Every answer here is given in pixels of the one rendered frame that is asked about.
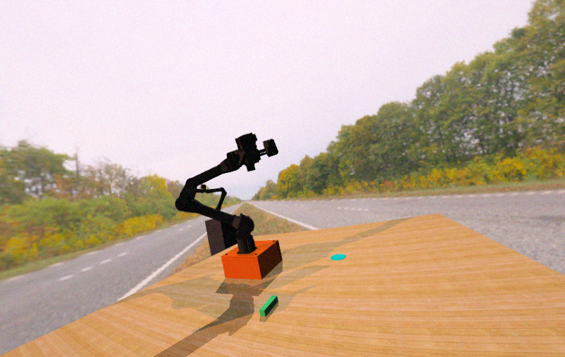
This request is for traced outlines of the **green rectangular post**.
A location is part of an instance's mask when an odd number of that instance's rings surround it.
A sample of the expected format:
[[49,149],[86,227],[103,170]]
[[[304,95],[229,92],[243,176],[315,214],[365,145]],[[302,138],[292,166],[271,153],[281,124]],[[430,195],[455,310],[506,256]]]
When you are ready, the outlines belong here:
[[272,310],[275,304],[278,302],[277,296],[272,296],[266,303],[259,309],[260,316],[268,315],[268,313]]

